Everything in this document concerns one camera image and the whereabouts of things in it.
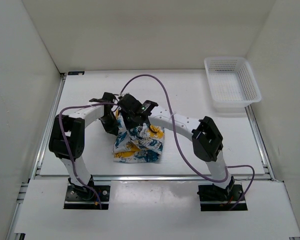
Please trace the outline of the colourful printed shorts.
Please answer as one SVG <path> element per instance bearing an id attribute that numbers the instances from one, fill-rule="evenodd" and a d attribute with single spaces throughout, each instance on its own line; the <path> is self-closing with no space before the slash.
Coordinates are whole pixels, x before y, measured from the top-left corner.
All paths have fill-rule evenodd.
<path id="1" fill-rule="evenodd" d="M 123 116 L 117 110 L 118 135 L 113 146 L 115 162 L 136 164 L 154 163 L 160 159 L 165 143 L 165 129 L 144 123 L 127 129 Z"/>

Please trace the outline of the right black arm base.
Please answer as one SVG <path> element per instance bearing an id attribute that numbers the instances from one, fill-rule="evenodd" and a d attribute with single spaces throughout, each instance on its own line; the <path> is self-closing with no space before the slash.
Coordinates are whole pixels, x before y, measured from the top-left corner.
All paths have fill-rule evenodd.
<path id="1" fill-rule="evenodd" d="M 241 184 L 234 184 L 228 194 L 217 193 L 217 187 L 212 184 L 198 186 L 197 195 L 201 212 L 247 211 L 247 203 Z"/>

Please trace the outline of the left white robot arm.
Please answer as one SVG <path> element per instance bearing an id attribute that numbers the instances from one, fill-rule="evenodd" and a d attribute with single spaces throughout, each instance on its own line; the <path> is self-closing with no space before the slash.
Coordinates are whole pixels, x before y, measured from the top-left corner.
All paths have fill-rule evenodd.
<path id="1" fill-rule="evenodd" d="M 85 201 L 100 204 L 100 194 L 95 190 L 92 175 L 84 163 L 85 130 L 96 120 L 100 120 L 106 133 L 117 136 L 119 124 L 112 111 L 116 96 L 105 92 L 102 98 L 92 98 L 89 104 L 70 106 L 55 116 L 49 139 L 49 151 L 66 167 L 68 182 L 72 190 Z"/>

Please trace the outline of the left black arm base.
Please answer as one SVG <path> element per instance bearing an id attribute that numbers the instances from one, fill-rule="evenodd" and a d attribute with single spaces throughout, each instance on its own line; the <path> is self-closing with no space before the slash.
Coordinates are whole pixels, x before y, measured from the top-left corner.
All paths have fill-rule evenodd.
<path id="1" fill-rule="evenodd" d="M 72 184 L 69 177 L 63 208 L 66 210 L 108 210 L 111 186 L 95 185 L 92 181 L 88 186 L 94 189 L 99 198 L 91 189 Z"/>

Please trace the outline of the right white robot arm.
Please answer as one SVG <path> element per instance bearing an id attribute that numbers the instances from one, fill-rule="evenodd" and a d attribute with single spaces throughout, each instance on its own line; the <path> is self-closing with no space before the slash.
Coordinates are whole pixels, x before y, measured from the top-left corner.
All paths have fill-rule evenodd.
<path id="1" fill-rule="evenodd" d="M 173 114 L 154 101 L 139 102 L 127 93 L 119 97 L 118 106 L 128 130 L 150 124 L 173 131 L 192 142 L 194 155 L 205 162 L 211 177 L 201 177 L 212 182 L 205 197 L 212 201 L 227 201 L 232 193 L 234 178 L 229 173 L 223 155 L 223 137 L 212 118 L 203 119 Z"/>

